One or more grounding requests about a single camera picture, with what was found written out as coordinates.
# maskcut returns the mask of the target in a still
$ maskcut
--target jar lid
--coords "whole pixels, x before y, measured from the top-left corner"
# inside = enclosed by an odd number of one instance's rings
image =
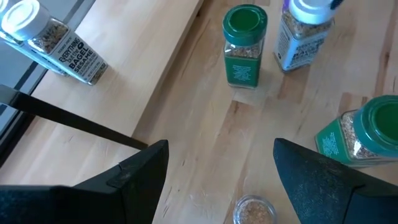
[[[265,10],[252,4],[230,9],[223,20],[225,39],[237,46],[258,43],[266,34],[268,17]]]
[[[15,0],[0,0],[0,21],[5,13],[10,10],[11,6],[15,5]]]
[[[50,18],[37,0],[22,0],[6,12],[1,27],[17,40],[29,40],[45,28]]]
[[[355,114],[353,126],[367,149],[380,156],[398,157],[398,96],[372,99]]]
[[[290,0],[289,11],[296,20],[318,25],[329,21],[343,0]]]

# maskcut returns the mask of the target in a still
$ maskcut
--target green label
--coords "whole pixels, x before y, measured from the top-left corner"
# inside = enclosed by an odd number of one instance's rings
[[[315,142],[320,154],[339,161],[343,164],[352,164],[346,150],[343,131],[339,119],[335,119],[315,136]]]
[[[261,58],[225,57],[226,77],[229,84],[257,87]]]

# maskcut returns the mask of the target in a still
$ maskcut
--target tilted spice jar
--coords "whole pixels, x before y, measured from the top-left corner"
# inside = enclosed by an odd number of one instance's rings
[[[15,3],[16,3],[15,0],[0,0],[0,21],[2,21],[5,13]],[[31,50],[30,47],[23,41],[17,40],[13,38],[13,36],[4,32],[3,29],[0,29],[0,38],[2,38],[8,46],[24,54],[33,61],[39,63],[41,66],[45,67],[46,69],[52,70],[53,72],[63,76],[68,76],[68,74],[64,72],[61,68],[58,68],[53,63],[49,62],[46,58]]]
[[[108,64],[37,0],[22,0],[4,15],[2,28],[72,77],[94,85]]]
[[[343,0],[290,0],[282,13],[274,54],[283,72],[310,65]]]
[[[372,99],[315,136],[319,153],[351,167],[398,161],[398,96]]]

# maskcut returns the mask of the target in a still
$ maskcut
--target open spice jar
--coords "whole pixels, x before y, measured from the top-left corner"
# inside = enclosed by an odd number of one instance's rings
[[[276,224],[274,206],[256,195],[245,195],[238,202],[233,213],[234,224]]]

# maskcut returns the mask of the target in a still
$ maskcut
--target green spice jar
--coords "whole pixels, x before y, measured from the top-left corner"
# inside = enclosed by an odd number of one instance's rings
[[[224,59],[231,86],[257,87],[267,21],[266,12],[252,4],[235,6],[225,15]]]
[[[319,153],[351,167],[398,161],[398,96],[347,111],[315,136]]]

